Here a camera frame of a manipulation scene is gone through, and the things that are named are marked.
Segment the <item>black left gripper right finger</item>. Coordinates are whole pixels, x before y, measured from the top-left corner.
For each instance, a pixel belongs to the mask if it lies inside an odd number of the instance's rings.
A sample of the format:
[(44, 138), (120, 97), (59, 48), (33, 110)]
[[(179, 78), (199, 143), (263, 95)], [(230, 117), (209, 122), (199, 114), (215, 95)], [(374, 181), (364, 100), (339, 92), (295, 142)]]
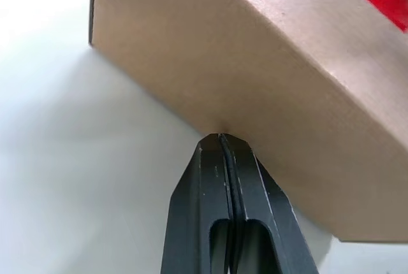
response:
[(293, 207), (249, 144), (221, 135), (233, 210), (231, 273), (317, 273)]

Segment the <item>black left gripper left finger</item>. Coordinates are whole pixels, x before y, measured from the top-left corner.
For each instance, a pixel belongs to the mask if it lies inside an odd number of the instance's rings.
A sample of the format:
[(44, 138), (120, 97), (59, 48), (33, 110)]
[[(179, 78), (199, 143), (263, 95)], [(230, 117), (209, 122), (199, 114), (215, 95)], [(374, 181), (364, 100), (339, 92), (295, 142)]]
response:
[(200, 140), (171, 195), (161, 273), (226, 273), (230, 210), (217, 134)]

